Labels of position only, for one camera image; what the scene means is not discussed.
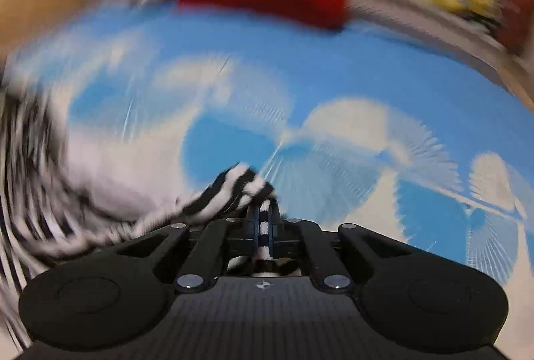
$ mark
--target zebra print fabric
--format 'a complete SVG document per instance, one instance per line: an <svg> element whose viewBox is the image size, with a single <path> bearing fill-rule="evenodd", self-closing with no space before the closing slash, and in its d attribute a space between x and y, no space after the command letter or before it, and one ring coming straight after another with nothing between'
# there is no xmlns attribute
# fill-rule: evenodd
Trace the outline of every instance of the zebra print fabric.
<svg viewBox="0 0 534 360"><path fill-rule="evenodd" d="M19 350L31 344L18 316L19 295L41 272L171 222L204 224L252 202L264 202L265 218L276 198L270 184L239 163L191 200L123 221L69 185L61 169L64 146L45 94L0 87L0 310ZM268 247L260 247L256 265L273 270L262 261L272 261Z"/></svg>

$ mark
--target silver screw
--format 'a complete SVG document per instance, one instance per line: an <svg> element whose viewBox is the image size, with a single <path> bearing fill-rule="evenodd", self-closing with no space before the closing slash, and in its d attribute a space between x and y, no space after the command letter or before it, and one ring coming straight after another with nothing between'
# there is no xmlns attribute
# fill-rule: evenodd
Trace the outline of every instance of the silver screw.
<svg viewBox="0 0 534 360"><path fill-rule="evenodd" d="M204 279L198 274L184 274L178 277L176 283L183 288L196 288L204 283Z"/></svg>
<svg viewBox="0 0 534 360"><path fill-rule="evenodd" d="M323 282L330 288L340 289L346 288L350 284L350 279L342 274L332 274L331 276L325 277Z"/></svg>

